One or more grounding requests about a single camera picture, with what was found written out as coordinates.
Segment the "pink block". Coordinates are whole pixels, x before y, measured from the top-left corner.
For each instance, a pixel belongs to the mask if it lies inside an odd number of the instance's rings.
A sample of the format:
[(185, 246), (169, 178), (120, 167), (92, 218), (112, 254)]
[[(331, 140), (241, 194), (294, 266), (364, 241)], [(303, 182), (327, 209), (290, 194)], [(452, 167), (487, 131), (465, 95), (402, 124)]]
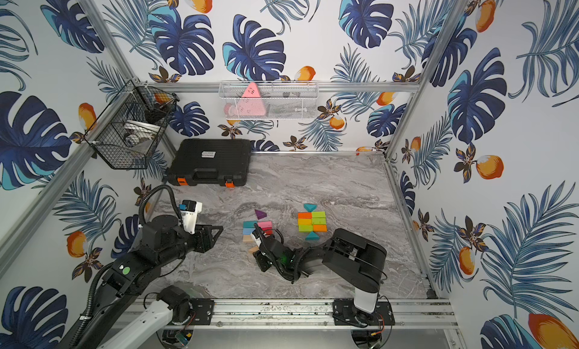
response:
[(260, 228), (265, 229), (265, 230), (271, 230), (273, 228), (271, 221), (257, 222), (257, 224)]

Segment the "lime green block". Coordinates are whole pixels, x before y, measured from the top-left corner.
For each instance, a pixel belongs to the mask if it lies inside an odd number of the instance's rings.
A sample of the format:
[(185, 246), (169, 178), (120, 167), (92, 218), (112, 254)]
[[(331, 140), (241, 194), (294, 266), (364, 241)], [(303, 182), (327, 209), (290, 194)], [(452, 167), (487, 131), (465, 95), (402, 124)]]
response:
[(313, 225), (300, 225), (299, 232), (312, 232), (314, 230)]
[(312, 219), (312, 225), (327, 225), (327, 221), (323, 218), (314, 218)]

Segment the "purple triangle block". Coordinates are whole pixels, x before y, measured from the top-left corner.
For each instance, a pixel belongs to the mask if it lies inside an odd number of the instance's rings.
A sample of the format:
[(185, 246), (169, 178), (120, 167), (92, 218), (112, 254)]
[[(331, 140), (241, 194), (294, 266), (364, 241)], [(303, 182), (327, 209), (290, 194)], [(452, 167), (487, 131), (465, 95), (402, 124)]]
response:
[(265, 219), (268, 216), (267, 213), (263, 212), (262, 210), (255, 210), (255, 214), (258, 220)]

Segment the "small teal block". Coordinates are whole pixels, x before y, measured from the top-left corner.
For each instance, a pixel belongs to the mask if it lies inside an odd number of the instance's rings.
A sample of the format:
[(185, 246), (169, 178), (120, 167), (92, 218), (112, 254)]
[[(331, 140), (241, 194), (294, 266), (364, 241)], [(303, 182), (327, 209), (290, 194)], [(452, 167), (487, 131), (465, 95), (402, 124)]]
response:
[(315, 232), (310, 232), (305, 239), (307, 241), (318, 241), (320, 240), (320, 236), (318, 234), (316, 234)]

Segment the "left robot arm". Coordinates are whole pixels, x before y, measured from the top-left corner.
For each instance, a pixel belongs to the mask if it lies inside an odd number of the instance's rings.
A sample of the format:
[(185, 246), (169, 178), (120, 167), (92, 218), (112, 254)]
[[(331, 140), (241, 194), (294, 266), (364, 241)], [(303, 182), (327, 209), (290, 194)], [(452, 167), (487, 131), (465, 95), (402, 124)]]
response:
[[(162, 190), (168, 192), (174, 214), (156, 216), (148, 221), (146, 204)], [(192, 201), (178, 205), (173, 189), (168, 185), (153, 188), (141, 200), (139, 246), (97, 272), (90, 284), (85, 310), (57, 344), (58, 348), (98, 347), (149, 284), (161, 277), (164, 266), (183, 260), (190, 252), (205, 253), (213, 249), (223, 227), (185, 220), (185, 216), (193, 214), (198, 206)]]

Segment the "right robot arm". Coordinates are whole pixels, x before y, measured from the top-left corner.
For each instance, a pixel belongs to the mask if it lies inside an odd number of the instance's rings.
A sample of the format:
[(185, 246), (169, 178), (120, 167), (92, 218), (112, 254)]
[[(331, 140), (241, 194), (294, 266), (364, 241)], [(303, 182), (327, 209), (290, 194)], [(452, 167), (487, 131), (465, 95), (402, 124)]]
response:
[(254, 225), (250, 237), (258, 246), (253, 254), (261, 271), (273, 268), (285, 281), (295, 284), (318, 270), (327, 268), (354, 287), (352, 299), (333, 301), (332, 317), (336, 326), (366, 329), (393, 326), (390, 304), (378, 302), (381, 283), (387, 278), (387, 250), (372, 240), (338, 228), (322, 244), (291, 249), (280, 235), (265, 234)]

